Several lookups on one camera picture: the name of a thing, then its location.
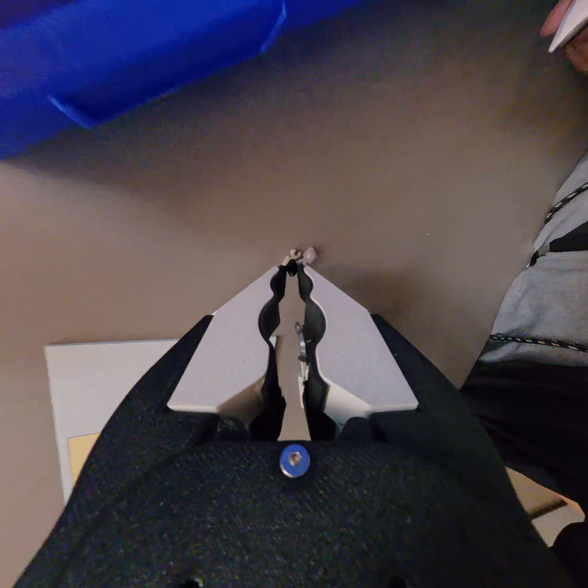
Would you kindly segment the instruction booklet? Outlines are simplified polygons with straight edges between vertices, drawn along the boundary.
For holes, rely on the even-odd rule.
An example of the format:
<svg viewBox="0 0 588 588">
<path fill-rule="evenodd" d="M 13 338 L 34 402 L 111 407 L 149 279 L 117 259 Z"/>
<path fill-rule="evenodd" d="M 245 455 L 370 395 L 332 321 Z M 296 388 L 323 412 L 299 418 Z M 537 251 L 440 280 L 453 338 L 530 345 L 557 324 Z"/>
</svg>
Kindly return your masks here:
<svg viewBox="0 0 588 588">
<path fill-rule="evenodd" d="M 99 434 L 136 382 L 177 341 L 64 343 L 44 348 L 64 503 L 75 485 L 69 439 Z"/>
</svg>

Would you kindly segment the black trousers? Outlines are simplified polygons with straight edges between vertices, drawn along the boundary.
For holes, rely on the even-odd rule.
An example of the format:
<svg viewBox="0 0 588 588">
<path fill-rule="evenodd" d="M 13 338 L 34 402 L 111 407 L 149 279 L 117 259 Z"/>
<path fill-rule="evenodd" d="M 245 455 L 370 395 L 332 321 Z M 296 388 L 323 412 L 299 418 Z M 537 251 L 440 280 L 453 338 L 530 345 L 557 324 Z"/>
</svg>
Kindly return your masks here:
<svg viewBox="0 0 588 588">
<path fill-rule="evenodd" d="M 505 467 L 579 504 L 587 515 L 587 368 L 523 362 L 477 365 L 461 395 L 476 436 L 464 445 L 496 571 L 489 587 L 587 587 L 587 519 L 550 548 L 524 514 Z"/>
</svg>

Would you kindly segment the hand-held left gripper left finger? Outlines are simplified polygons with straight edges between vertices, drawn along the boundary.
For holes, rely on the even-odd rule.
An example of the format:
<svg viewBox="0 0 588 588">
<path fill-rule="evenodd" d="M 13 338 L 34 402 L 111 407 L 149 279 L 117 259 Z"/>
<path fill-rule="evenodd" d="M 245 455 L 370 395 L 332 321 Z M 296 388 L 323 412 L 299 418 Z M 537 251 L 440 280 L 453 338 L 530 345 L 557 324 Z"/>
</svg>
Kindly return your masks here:
<svg viewBox="0 0 588 588">
<path fill-rule="evenodd" d="M 221 306 L 206 327 L 167 406 L 182 413 L 234 417 L 254 438 L 277 440 L 286 401 L 271 342 L 288 270 L 271 268 Z"/>
</svg>

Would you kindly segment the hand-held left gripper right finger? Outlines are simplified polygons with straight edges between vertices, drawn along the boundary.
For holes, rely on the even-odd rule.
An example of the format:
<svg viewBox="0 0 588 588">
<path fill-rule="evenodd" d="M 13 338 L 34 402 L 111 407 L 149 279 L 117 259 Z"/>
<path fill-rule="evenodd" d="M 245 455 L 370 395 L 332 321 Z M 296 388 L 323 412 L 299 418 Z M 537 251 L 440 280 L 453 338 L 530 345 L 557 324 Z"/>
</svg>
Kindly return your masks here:
<svg viewBox="0 0 588 588">
<path fill-rule="evenodd" d="M 297 266 L 300 401 L 312 440 L 333 440 L 349 419 L 415 410 L 419 402 L 370 312 L 308 266 Z"/>
</svg>

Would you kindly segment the person's right hand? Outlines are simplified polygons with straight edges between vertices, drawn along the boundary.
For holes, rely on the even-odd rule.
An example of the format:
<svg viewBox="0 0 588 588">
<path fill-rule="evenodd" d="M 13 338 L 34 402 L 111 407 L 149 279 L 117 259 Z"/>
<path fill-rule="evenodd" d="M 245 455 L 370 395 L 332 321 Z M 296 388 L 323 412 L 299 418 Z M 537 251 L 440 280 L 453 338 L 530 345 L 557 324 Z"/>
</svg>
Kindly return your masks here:
<svg viewBox="0 0 588 588">
<path fill-rule="evenodd" d="M 541 28 L 540 35 L 543 38 L 553 38 L 552 35 L 554 29 L 557 27 L 557 24 L 555 24 L 555 8 L 557 4 L 552 9 Z M 587 75 L 587 26 L 581 33 L 560 49 L 564 52 L 575 70 Z"/>
</svg>

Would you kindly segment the blue plastic bin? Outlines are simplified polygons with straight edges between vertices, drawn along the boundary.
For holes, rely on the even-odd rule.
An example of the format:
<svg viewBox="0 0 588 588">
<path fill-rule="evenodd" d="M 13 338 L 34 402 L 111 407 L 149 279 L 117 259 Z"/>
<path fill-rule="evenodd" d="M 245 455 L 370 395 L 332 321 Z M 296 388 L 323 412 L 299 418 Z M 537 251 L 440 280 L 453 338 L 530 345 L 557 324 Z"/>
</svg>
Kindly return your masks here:
<svg viewBox="0 0 588 588">
<path fill-rule="evenodd" d="M 359 3 L 48 2 L 1 28 L 1 159 L 100 126 Z"/>
</svg>

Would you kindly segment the grey sweatshirt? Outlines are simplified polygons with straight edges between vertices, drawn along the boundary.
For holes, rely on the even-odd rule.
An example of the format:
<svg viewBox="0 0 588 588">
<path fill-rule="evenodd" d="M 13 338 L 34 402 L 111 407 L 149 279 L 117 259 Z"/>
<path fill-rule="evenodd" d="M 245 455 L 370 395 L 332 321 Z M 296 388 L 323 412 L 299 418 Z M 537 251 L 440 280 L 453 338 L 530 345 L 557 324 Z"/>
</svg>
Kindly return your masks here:
<svg viewBox="0 0 588 588">
<path fill-rule="evenodd" d="M 479 360 L 587 367 L 587 155 L 556 193 Z"/>
</svg>

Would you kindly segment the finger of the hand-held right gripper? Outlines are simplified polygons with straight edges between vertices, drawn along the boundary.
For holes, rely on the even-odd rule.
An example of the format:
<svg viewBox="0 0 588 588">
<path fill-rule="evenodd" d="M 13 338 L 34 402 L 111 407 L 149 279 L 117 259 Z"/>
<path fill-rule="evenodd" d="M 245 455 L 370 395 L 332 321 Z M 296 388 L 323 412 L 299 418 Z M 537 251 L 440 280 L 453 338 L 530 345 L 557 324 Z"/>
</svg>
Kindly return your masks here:
<svg viewBox="0 0 588 588">
<path fill-rule="evenodd" d="M 548 52 L 554 53 L 587 26 L 587 1 L 560 1 L 555 8 L 555 24 Z"/>
</svg>

